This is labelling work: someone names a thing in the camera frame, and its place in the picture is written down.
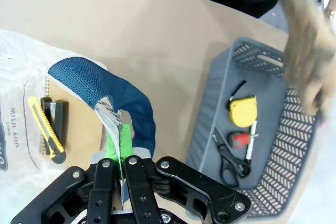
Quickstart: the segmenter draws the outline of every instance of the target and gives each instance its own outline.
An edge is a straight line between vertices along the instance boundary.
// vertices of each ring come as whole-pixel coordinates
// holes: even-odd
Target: red object
[[[249,133],[234,133],[232,139],[233,141],[230,141],[230,146],[234,149],[240,149],[244,145],[248,145],[251,138]]]

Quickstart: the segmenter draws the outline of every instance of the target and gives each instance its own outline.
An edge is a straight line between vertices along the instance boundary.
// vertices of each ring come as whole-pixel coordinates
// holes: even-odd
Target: gray floor
[[[266,13],[261,20],[288,31],[285,15],[278,3]],[[335,223],[333,212],[336,207],[336,174],[333,166],[333,155],[336,153],[336,120],[327,125],[321,151],[309,183],[297,205],[289,223]]]

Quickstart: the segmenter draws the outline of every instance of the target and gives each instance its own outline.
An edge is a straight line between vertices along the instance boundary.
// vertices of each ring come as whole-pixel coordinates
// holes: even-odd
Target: person
[[[256,18],[278,0],[212,0]],[[307,114],[328,115],[336,91],[336,39],[315,0],[280,0],[289,24],[285,79],[297,92]]]

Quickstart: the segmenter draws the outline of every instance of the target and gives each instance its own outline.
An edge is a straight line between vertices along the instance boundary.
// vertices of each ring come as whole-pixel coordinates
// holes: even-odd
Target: spiral binding
[[[50,89],[50,86],[49,86],[49,79],[47,76],[44,77],[44,96],[43,97],[49,97],[49,89]],[[46,154],[46,148],[45,148],[45,145],[44,145],[44,136],[43,134],[41,133],[40,134],[40,145],[39,145],[39,152],[40,154],[42,155],[45,155]]]

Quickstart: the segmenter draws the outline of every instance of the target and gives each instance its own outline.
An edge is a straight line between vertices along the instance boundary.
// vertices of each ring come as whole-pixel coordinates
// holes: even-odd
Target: black scissors
[[[222,158],[222,163],[220,165],[220,171],[219,171],[221,179],[224,185],[231,187],[233,189],[239,188],[238,177],[245,178],[246,176],[248,176],[249,173],[246,173],[244,171],[246,170],[250,171],[251,167],[244,161],[240,160],[239,158],[235,157],[235,155],[233,155],[230,146],[228,145],[222,133],[219,131],[218,126],[216,126],[215,128],[216,131],[218,132],[220,139],[218,139],[215,134],[212,135],[212,139],[216,143],[217,149]],[[228,182],[229,177],[233,178],[234,180],[233,183]]]

